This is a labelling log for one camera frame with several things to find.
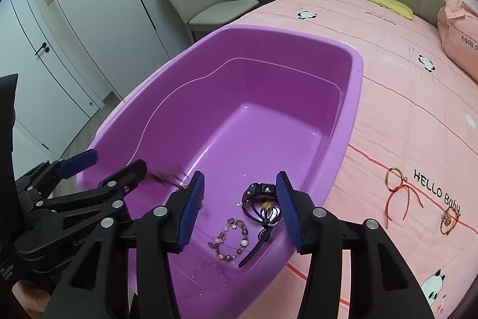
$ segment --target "floor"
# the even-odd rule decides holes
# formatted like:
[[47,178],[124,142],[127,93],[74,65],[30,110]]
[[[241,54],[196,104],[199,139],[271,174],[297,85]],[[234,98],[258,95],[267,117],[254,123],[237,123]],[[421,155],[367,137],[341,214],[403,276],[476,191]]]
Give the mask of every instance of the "floor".
[[[104,106],[99,109],[96,114],[88,121],[88,123],[77,134],[75,139],[71,142],[68,148],[62,155],[62,158],[67,159],[73,157],[88,149],[88,146],[95,139],[95,135],[101,124],[108,117],[114,108],[119,104],[120,99],[111,92],[104,100]],[[53,196],[62,196],[74,194],[77,192],[76,176],[67,180],[62,180],[56,189],[53,191]]]

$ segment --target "bed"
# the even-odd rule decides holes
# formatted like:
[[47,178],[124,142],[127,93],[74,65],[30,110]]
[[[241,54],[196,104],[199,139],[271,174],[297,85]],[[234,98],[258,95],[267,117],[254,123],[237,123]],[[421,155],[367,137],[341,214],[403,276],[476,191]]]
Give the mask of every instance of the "bed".
[[[385,176],[389,168],[400,169],[412,189],[408,212],[403,219],[408,197],[400,190],[390,200],[387,232],[436,318],[466,318],[477,295],[473,172],[478,164],[478,86],[441,48],[434,25],[442,0],[399,1],[412,8],[413,21],[365,0],[278,0],[234,23],[316,34],[360,53],[364,76],[358,115],[325,207],[341,219],[361,223],[375,218],[385,226],[391,194]],[[391,188],[400,184],[397,176],[390,177]],[[440,225],[449,205],[450,226],[455,223],[453,208],[460,217],[443,235]],[[295,318],[309,261],[293,256],[241,319]],[[343,262],[339,318],[345,319],[350,298],[347,254]]]

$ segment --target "panda print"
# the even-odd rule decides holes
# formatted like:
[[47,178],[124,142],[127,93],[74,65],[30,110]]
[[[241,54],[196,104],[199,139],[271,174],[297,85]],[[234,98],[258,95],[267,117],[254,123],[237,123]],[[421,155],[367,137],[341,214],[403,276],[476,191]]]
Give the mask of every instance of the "panda print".
[[418,56],[418,61],[421,62],[424,65],[425,69],[429,72],[434,71],[436,69],[433,63],[422,55]]
[[310,13],[308,11],[303,11],[297,15],[299,16],[299,19],[315,18],[317,16],[317,14]]
[[429,305],[432,305],[436,301],[443,287],[443,280],[445,280],[445,275],[441,275],[440,269],[422,284],[422,291]]

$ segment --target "blue textured pad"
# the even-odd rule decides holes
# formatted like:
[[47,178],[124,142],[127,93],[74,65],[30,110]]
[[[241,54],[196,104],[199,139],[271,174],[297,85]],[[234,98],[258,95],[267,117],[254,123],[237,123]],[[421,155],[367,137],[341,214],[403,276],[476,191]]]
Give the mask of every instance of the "blue textured pad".
[[300,252],[304,246],[304,241],[302,239],[302,223],[289,192],[293,189],[291,187],[289,188],[289,185],[285,182],[282,172],[276,177],[275,190],[289,239],[291,240],[292,245],[297,249],[297,252]]
[[186,206],[179,218],[179,234],[176,245],[180,251],[183,251],[184,247],[191,240],[197,214],[201,209],[201,202],[204,198],[204,174],[199,173],[190,191]]
[[63,161],[56,171],[56,175],[60,179],[68,179],[77,173],[93,166],[98,161],[98,153],[94,149],[88,149],[83,153]]

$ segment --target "hand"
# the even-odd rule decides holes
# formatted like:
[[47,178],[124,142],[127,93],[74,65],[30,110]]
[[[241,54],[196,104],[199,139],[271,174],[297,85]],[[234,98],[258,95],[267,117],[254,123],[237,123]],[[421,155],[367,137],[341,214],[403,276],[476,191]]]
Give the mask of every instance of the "hand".
[[40,289],[25,286],[18,282],[11,289],[22,307],[33,319],[41,319],[50,295]]

